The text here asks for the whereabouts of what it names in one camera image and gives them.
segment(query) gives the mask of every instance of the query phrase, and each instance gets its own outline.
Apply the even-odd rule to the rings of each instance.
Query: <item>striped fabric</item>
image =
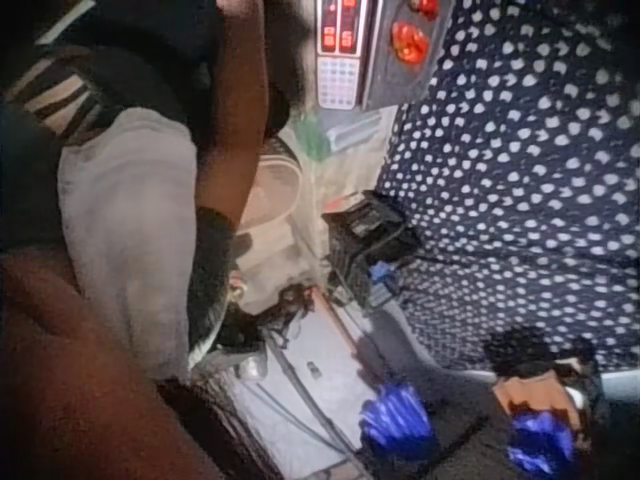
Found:
[[[79,145],[95,137],[116,113],[74,68],[74,60],[84,55],[89,55],[88,51],[78,48],[45,54],[5,94],[6,101],[21,105],[66,145]]]

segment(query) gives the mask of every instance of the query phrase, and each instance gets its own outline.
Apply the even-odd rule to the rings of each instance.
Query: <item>blue object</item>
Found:
[[[392,272],[393,268],[391,265],[382,260],[369,268],[369,275],[371,275],[371,280],[373,280],[374,285],[384,282],[385,278],[391,275]]]
[[[551,412],[513,418],[509,459],[535,479],[573,478],[574,443],[569,427]]]
[[[364,404],[362,417],[362,441],[376,456],[421,461],[437,448],[427,412],[409,385],[382,387],[377,400]]]

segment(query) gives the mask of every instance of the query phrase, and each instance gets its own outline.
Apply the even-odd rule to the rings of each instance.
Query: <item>control panel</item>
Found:
[[[370,0],[316,0],[318,103],[351,110],[358,101]]]

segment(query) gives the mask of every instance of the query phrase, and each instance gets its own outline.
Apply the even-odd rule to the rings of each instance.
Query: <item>keypad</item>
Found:
[[[350,110],[356,106],[360,60],[318,57],[318,103],[323,108]]]

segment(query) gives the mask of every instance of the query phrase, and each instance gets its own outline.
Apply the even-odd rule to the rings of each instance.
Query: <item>digital display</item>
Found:
[[[340,53],[356,53],[360,4],[357,0],[342,0],[340,18]]]
[[[322,51],[333,53],[338,43],[338,0],[322,0]]]

